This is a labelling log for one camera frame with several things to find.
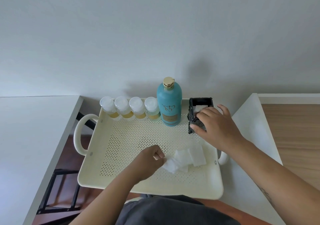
bottle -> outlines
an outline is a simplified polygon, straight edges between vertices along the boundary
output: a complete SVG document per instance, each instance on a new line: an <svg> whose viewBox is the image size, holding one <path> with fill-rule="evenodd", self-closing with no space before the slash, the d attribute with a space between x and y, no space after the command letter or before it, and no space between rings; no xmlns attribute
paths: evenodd
<svg viewBox="0 0 320 225"><path fill-rule="evenodd" d="M115 99L115 106L118 113L121 114L125 120L129 121L135 118L129 106L129 102L125 97L117 97Z"/></svg>
<svg viewBox="0 0 320 225"><path fill-rule="evenodd" d="M182 91L172 77L166 77L157 90L161 119L167 126L176 126L181 121Z"/></svg>
<svg viewBox="0 0 320 225"><path fill-rule="evenodd" d="M149 119L152 121L159 121L160 117L160 109L158 106L158 101L154 97L148 97L144 101L144 105L146 106L147 114Z"/></svg>
<svg viewBox="0 0 320 225"><path fill-rule="evenodd" d="M131 98L129 101L129 105L137 119L139 120L146 119L146 110L144 108L141 98L139 97Z"/></svg>
<svg viewBox="0 0 320 225"><path fill-rule="evenodd" d="M117 113L114 105L114 100L111 97L103 97L100 100L100 105L103 110L109 115L113 120L121 120L122 116Z"/></svg>

hand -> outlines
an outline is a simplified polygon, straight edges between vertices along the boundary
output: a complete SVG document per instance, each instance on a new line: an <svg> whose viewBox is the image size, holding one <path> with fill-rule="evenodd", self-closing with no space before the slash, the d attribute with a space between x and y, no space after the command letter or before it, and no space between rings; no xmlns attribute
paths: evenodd
<svg viewBox="0 0 320 225"><path fill-rule="evenodd" d="M228 108L221 104L218 104L218 107L222 110L223 114L214 107L202 109L197 114L197 117L205 125L207 131L193 124L190 127L206 142L228 153L233 145L244 141L245 138L233 122Z"/></svg>
<svg viewBox="0 0 320 225"><path fill-rule="evenodd" d="M138 156L126 167L126 171L136 180L136 183L149 178L164 163L166 158L158 145L143 149Z"/></svg>

dark gray clothing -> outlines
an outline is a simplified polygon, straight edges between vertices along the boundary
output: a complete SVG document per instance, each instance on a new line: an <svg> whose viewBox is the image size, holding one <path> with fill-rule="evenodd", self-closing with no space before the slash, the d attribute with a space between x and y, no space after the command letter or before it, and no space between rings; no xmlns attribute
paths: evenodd
<svg viewBox="0 0 320 225"><path fill-rule="evenodd" d="M116 225L215 224L240 225L230 216L184 196L154 196L124 205Z"/></svg>

small clear bottle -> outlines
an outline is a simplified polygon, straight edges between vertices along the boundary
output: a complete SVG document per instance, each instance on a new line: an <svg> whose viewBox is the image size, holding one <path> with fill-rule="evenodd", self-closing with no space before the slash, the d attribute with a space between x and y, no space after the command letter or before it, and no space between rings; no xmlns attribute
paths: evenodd
<svg viewBox="0 0 320 225"><path fill-rule="evenodd" d="M109 115L113 120L121 120L122 116L118 114L115 109L114 100L111 97L103 97L100 100L100 105L103 110Z"/></svg>
<svg viewBox="0 0 320 225"><path fill-rule="evenodd" d="M159 121L161 119L160 109L158 106L158 100L154 97L148 97L144 101L144 105L146 106L146 110L148 113L148 117L152 121Z"/></svg>
<svg viewBox="0 0 320 225"><path fill-rule="evenodd" d="M147 118L146 109L144 108L144 104L141 98L139 97L131 98L129 101L129 105L137 119L144 120Z"/></svg>
<svg viewBox="0 0 320 225"><path fill-rule="evenodd" d="M125 120L129 121L135 118L135 115L131 111L129 102L126 97L117 97L115 99L115 106L116 106L117 112L121 114Z"/></svg>

cream metal tray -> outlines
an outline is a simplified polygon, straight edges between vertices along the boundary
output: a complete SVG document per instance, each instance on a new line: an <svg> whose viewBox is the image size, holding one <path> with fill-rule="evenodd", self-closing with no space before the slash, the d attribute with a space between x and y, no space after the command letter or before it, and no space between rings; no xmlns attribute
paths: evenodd
<svg viewBox="0 0 320 225"><path fill-rule="evenodd" d="M207 165L189 166L189 172L171 174L163 168L138 183L132 192L154 195L187 195L193 198L219 199L223 194L220 164L227 161L223 153L218 162L217 149L196 134L188 134L188 99L182 100L182 119L174 127L149 119L112 120L101 109L99 117L84 116L74 133L76 150L85 155L78 183L84 187L104 189L144 148L159 145L165 155L175 150L202 145ZM81 129L88 119L97 122L88 150L81 146Z"/></svg>

